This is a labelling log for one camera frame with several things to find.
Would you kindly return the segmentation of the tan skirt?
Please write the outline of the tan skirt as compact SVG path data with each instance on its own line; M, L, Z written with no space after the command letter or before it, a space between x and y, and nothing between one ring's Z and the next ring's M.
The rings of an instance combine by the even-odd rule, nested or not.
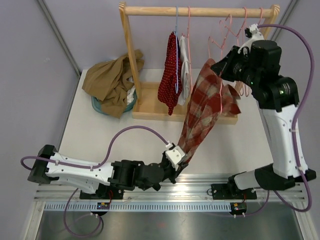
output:
M103 113L119 119L127 107L128 91L134 86L129 81L132 76L129 55L126 53L88 69L82 89L99 101Z

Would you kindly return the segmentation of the small white skirt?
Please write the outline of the small white skirt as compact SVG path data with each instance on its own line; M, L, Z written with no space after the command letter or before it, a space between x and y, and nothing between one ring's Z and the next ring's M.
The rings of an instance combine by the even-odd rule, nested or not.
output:
M179 48L180 48L180 60L181 60L181 93L178 97L177 103L181 106L186 104L187 99L191 93L191 75L190 75L190 61L187 53L187 44L186 37L181 36L179 39Z

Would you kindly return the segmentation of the red plaid skirt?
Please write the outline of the red plaid skirt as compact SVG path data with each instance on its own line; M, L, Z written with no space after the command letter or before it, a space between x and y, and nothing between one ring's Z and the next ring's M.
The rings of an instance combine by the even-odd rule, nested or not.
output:
M178 146L185 152L184 161L189 163L197 148L212 130L220 116L241 113L237 100L240 95L233 86L211 69L216 62L210 58L203 65L193 87L183 123Z

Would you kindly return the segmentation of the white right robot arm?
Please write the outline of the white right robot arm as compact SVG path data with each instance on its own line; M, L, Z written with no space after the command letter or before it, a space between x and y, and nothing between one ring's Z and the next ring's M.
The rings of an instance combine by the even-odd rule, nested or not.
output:
M223 80L245 83L261 109L273 162L252 171L234 174L225 184L213 184L223 190L221 198L240 199L254 188L285 191L317 175L304 162L301 142L294 123L299 106L296 82L279 74L282 49L271 40L254 41L250 47L233 46L230 52L210 68Z

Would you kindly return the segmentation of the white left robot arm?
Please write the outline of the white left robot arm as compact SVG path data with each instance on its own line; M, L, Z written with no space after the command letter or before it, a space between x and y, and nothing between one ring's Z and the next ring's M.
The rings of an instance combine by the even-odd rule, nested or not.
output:
M139 188L159 191L161 183L176 178L188 163L186 154L173 145L162 154L160 163L145 164L137 160L121 160L98 164L64 156L53 145L45 145L35 158L27 180L49 185L51 182L80 190L81 199L122 199L124 191Z

